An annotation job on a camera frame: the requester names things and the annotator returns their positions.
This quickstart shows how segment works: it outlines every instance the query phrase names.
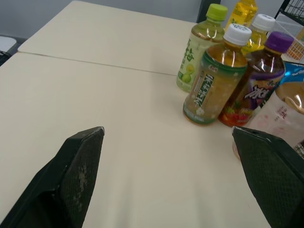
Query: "plastic bottle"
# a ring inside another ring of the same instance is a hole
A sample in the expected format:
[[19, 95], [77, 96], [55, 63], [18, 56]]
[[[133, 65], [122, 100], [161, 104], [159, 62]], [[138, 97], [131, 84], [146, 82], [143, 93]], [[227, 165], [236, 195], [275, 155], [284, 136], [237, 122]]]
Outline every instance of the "plastic bottle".
[[247, 71], [223, 108], [219, 120], [228, 126], [243, 126], [268, 92], [278, 85], [285, 74], [281, 58], [293, 42], [282, 32], [272, 32], [263, 50], [248, 54]]
[[250, 36], [250, 29], [231, 24], [224, 35], [224, 42], [206, 50], [183, 105], [183, 113], [190, 121], [205, 125], [216, 120], [246, 71], [247, 60], [241, 48]]
[[262, 50], [267, 40], [267, 32], [274, 27], [276, 19], [265, 14], [258, 14], [254, 19], [250, 29], [252, 31], [251, 38], [246, 46], [243, 46], [242, 52], [247, 55], [250, 52]]
[[257, 9], [258, 8], [255, 0], [240, 0], [234, 8], [225, 30], [228, 29], [228, 26], [231, 23], [249, 27], [251, 25], [253, 17], [257, 12]]
[[304, 82], [291, 81], [279, 85], [248, 128], [284, 139], [295, 147], [304, 139]]
[[221, 23], [225, 20], [227, 11], [225, 6], [210, 4], [207, 20], [192, 28], [176, 79], [177, 86], [182, 90], [190, 92], [204, 51], [223, 40], [224, 29]]

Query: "purple bottle cap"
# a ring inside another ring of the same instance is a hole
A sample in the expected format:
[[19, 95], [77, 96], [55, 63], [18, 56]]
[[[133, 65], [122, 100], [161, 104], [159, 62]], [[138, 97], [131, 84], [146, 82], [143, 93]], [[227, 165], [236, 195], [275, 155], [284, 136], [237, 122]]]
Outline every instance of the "purple bottle cap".
[[265, 42], [265, 46], [278, 51], [281, 53], [286, 53], [289, 47], [292, 45], [294, 38], [283, 32], [272, 32]]

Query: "gray wall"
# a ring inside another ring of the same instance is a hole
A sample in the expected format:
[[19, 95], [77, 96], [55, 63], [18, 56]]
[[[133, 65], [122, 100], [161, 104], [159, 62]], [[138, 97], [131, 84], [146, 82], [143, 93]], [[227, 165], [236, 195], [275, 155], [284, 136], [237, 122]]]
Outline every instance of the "gray wall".
[[[192, 22], [196, 21], [200, 7], [200, 0], [83, 1]], [[0, 0], [0, 34], [29, 38], [70, 2], [71, 0]]]

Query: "yellow drink bottle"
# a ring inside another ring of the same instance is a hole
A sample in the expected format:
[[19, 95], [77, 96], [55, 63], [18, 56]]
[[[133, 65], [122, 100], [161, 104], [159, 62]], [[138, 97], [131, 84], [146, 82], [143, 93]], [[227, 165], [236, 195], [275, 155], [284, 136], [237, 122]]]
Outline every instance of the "yellow drink bottle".
[[257, 9], [255, 0], [240, 0], [234, 8], [225, 30], [228, 29], [231, 23], [249, 27]]
[[250, 52], [262, 50], [267, 40], [267, 32], [274, 27], [276, 19], [265, 14], [258, 14], [254, 19], [250, 29], [252, 31], [251, 38], [246, 46], [242, 47], [242, 52], [247, 55]]

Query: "white table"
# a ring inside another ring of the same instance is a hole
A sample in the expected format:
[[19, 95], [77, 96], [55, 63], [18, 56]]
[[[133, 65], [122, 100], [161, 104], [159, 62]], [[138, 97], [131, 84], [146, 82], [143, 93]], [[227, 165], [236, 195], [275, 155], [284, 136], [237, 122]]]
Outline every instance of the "white table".
[[73, 1], [19, 51], [177, 75], [193, 25]]
[[188, 122], [174, 76], [25, 53], [0, 75], [0, 221], [67, 137], [104, 126], [84, 228], [269, 227], [231, 128]]

